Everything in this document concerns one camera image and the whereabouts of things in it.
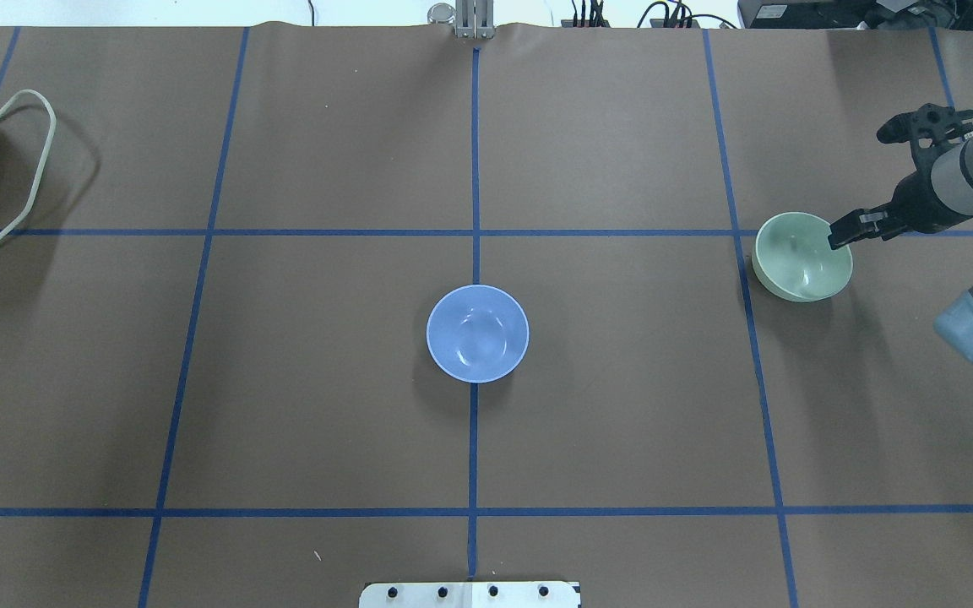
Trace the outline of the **black electronics box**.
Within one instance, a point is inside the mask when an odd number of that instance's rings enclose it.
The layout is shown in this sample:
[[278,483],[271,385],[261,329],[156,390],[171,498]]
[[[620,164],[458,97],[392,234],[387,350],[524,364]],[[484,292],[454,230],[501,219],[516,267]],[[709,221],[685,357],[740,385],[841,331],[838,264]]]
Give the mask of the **black electronics box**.
[[746,30],[973,31],[973,1],[737,1]]

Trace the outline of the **blue bowl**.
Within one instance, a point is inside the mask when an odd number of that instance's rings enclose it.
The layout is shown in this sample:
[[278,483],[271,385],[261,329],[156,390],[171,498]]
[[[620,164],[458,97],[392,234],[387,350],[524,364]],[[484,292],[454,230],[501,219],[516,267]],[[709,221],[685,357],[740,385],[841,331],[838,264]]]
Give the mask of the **blue bowl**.
[[464,383],[491,383],[524,361],[530,322],[508,292],[464,285],[441,296],[427,317],[427,351],[443,372]]

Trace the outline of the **green bowl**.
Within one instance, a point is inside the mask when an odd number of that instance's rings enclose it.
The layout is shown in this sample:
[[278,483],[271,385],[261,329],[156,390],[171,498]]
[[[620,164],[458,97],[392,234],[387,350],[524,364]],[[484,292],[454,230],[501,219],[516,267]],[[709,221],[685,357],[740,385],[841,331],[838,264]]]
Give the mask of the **green bowl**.
[[752,266],[761,285],[787,301],[822,301],[849,284],[854,259],[849,247],[831,249],[831,224],[811,213],[774,215],[754,238]]

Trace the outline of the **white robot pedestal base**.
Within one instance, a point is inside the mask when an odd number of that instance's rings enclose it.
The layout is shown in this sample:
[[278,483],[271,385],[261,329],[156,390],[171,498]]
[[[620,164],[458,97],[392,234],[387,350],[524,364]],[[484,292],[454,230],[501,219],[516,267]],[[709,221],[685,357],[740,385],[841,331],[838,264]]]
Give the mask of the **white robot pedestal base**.
[[455,581],[369,584],[359,607],[582,607],[567,581]]

